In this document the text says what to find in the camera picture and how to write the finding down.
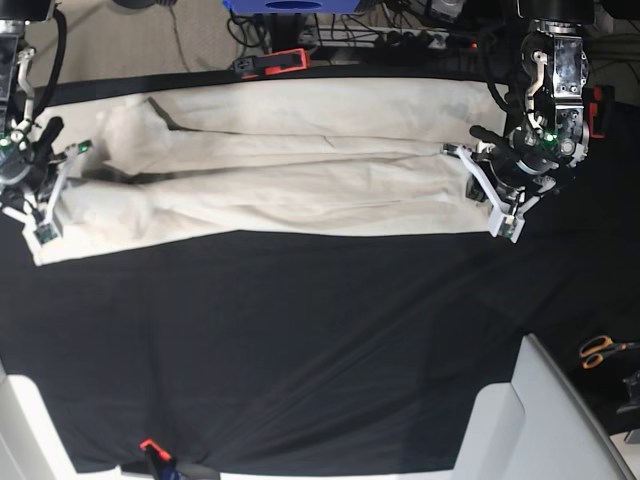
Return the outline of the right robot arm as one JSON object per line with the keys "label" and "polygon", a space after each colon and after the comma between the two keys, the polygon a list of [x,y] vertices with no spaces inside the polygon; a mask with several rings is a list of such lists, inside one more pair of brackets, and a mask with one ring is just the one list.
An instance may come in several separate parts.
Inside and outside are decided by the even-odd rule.
{"label": "right robot arm", "polygon": [[[53,20],[57,46],[48,83],[37,92],[29,80],[36,49],[27,26]],[[1,3],[1,204],[36,211],[52,196],[57,164],[53,151],[64,122],[38,119],[53,99],[67,45],[67,21],[54,1]]]}

